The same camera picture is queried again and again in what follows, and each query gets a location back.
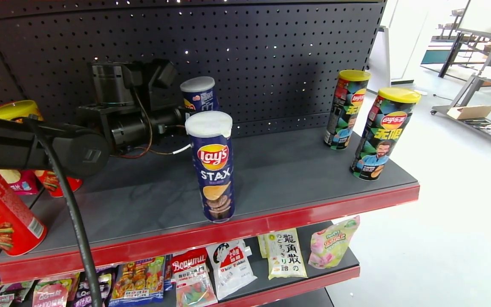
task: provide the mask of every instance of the lay's logo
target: lay's logo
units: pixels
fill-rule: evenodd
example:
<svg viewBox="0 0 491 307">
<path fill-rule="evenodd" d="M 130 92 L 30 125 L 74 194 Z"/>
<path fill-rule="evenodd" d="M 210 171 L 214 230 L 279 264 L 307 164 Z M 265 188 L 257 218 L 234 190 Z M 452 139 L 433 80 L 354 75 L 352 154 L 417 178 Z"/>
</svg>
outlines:
<svg viewBox="0 0 491 307">
<path fill-rule="evenodd" d="M 392 112 L 384 116 L 380 122 L 380 125 L 382 125 L 382 127 L 386 130 L 395 130 L 399 128 L 406 119 L 407 113 L 403 111 Z"/>
<path fill-rule="evenodd" d="M 365 94 L 367 93 L 367 89 L 360 89 L 355 92 L 351 96 L 351 103 L 352 105 L 361 105 L 363 103 L 363 99 L 365 98 Z"/>
<path fill-rule="evenodd" d="M 198 159 L 202 165 L 210 171 L 218 171 L 226 165 L 228 161 L 228 146 L 221 144 L 210 144 L 199 148 Z"/>
</svg>

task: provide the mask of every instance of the white plastic lid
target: white plastic lid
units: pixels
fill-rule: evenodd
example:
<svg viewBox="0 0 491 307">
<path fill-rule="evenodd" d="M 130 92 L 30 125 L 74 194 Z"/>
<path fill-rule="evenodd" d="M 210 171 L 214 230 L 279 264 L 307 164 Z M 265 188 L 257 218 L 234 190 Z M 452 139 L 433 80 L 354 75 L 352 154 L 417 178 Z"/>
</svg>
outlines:
<svg viewBox="0 0 491 307">
<path fill-rule="evenodd" d="M 207 91 L 215 86 L 215 79 L 209 76 L 191 78 L 179 86 L 185 93 L 197 93 Z"/>
<path fill-rule="evenodd" d="M 221 111 L 198 112 L 185 121 L 187 134 L 197 138 L 230 137 L 232 117 Z"/>
</svg>

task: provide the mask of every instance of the blue chip can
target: blue chip can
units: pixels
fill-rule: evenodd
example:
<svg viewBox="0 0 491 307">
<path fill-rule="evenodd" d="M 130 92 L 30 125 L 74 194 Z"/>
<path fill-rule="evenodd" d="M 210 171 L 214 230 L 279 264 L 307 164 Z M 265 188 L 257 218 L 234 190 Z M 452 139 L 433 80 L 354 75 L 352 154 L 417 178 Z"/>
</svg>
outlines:
<svg viewBox="0 0 491 307">
<path fill-rule="evenodd" d="M 185 107 L 197 112 L 219 110 L 214 86 L 215 80 L 209 76 L 200 76 L 181 83 L 179 87 Z"/>
<path fill-rule="evenodd" d="M 214 223 L 228 221 L 234 214 L 232 117 L 219 111 L 200 112 L 187 119 L 185 128 L 191 136 L 204 215 Z"/>
</svg>

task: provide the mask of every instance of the white floor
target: white floor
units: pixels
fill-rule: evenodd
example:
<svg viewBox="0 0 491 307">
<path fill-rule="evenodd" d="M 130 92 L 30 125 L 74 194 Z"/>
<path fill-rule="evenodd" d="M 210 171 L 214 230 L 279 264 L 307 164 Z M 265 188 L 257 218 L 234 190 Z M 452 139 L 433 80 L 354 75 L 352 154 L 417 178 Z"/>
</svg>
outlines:
<svg viewBox="0 0 491 307">
<path fill-rule="evenodd" d="M 429 114 L 449 102 L 433 93 L 453 98 L 462 84 L 429 70 L 416 79 L 428 95 L 392 159 L 419 180 L 419 200 L 361 214 L 361 276 L 327 287 L 335 307 L 491 307 L 491 141 Z M 491 88 L 471 103 L 491 104 Z"/>
</svg>

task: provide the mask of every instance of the chip can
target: chip can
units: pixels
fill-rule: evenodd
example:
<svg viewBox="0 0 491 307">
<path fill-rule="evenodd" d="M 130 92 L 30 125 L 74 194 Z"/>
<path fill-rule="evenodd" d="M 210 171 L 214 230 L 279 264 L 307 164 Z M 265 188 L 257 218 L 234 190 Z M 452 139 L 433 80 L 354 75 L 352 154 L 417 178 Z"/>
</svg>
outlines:
<svg viewBox="0 0 491 307">
<path fill-rule="evenodd" d="M 325 131 L 325 144 L 331 149 L 346 149 L 352 135 L 357 113 L 367 93 L 370 73 L 362 70 L 343 70 L 338 74 L 333 105 Z"/>
<path fill-rule="evenodd" d="M 9 256 L 23 255 L 39 245 L 46 232 L 0 175 L 0 248 Z"/>
<path fill-rule="evenodd" d="M 41 112 L 39 112 L 39 108 L 37 107 L 37 103 L 33 100 L 22 100 L 15 101 L 12 103 L 7 103 L 0 107 L 0 119 L 15 121 L 22 123 L 21 117 L 29 117 L 35 120 L 43 121 L 43 116 Z M 41 181 L 43 187 L 49 191 L 49 194 L 53 197 L 63 197 L 64 192 L 62 191 L 62 187 L 60 187 L 60 181 L 56 177 L 56 174 L 53 171 L 35 171 L 35 176 L 37 179 Z M 81 179 L 75 179 L 71 177 L 67 177 L 69 186 L 72 188 L 72 191 L 75 192 L 82 185 Z"/>
<path fill-rule="evenodd" d="M 204 215 L 214 223 L 225 222 L 234 214 L 232 117 L 220 111 L 199 112 L 185 121 L 185 128 L 191 136 Z"/>
<path fill-rule="evenodd" d="M 355 177 L 368 181 L 380 177 L 420 98 L 419 93 L 400 87 L 378 90 L 351 165 Z"/>
<path fill-rule="evenodd" d="M 219 110 L 214 86 L 215 79 L 210 76 L 199 76 L 181 83 L 179 87 L 185 107 L 197 112 Z"/>
</svg>

